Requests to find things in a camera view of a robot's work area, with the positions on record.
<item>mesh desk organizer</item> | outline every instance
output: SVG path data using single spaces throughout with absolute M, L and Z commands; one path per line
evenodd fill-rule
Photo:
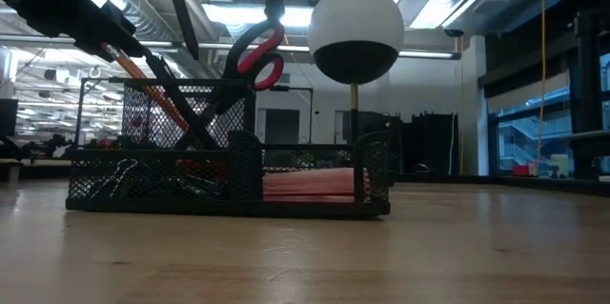
M 385 132 L 365 134 L 354 146 L 265 145 L 252 133 L 255 95 L 245 81 L 173 81 L 195 112 L 205 110 L 206 93 L 214 87 L 243 92 L 207 126 L 219 149 L 175 150 L 184 132 L 143 91 L 147 86 L 161 89 L 157 80 L 126 80 L 122 139 L 127 143 L 114 151 L 70 152 L 68 210 L 352 218 L 390 212 Z M 265 193 L 266 176 L 325 169 L 353 175 L 353 197 L 284 200 Z

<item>metal beam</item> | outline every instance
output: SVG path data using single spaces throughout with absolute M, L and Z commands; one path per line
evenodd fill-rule
M 36 35 L 12 35 L 12 34 L 0 34 L 0 44 L 7 45 L 8 43 L 18 43 L 19 47 L 24 45 L 30 45 L 30 47 L 47 47 L 49 44 L 56 48 L 58 45 L 69 46 L 74 43 L 71 38 L 58 37 L 49 38 L 46 36 Z M 140 41 L 144 47 L 154 48 L 158 51 L 163 49 L 175 50 L 176 48 L 185 48 L 183 42 L 180 41 Z M 250 45 L 248 50 L 252 51 L 259 45 Z M 202 50 L 216 50 L 216 51 L 228 51 L 233 47 L 231 43 L 218 43 L 218 42 L 203 42 L 199 43 L 199 48 Z M 287 52 L 309 52 L 307 46 L 279 46 L 278 51 Z M 446 52 L 446 51 L 417 51 L 417 50 L 404 50 L 400 51 L 398 57 L 401 58 L 424 58 L 424 59 L 437 59 L 437 60 L 459 60 L 461 58 L 460 52 Z

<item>red scissor handle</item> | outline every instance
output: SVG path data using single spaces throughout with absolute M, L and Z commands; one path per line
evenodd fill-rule
M 271 74 L 260 82 L 254 82 L 255 90 L 267 90 L 271 86 L 275 85 L 275 83 L 277 83 L 279 78 L 282 76 L 282 72 L 284 71 L 284 60 L 281 58 L 281 56 L 279 54 L 274 54 L 274 57 L 271 58 L 265 58 L 264 56 L 274 52 L 277 46 L 282 43 L 283 38 L 284 26 L 277 23 L 274 26 L 273 36 L 248 54 L 248 56 L 246 56 L 246 58 L 244 58 L 244 60 L 237 66 L 237 71 L 242 75 L 246 75 L 250 70 L 253 69 L 255 64 L 259 63 L 261 60 L 267 59 L 265 60 L 265 64 L 270 63 L 272 60 L 274 61 L 274 69 L 272 70 Z

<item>wooden table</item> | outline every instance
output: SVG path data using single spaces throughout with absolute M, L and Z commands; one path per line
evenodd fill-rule
M 608 303 L 610 200 L 401 185 L 378 221 L 66 212 L 0 191 L 3 303 Z

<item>black and white ball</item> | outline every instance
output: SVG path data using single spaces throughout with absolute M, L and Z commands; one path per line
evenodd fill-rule
M 392 0 L 320 0 L 308 44 L 324 74 L 343 84 L 365 84 L 394 65 L 403 38 L 402 15 Z

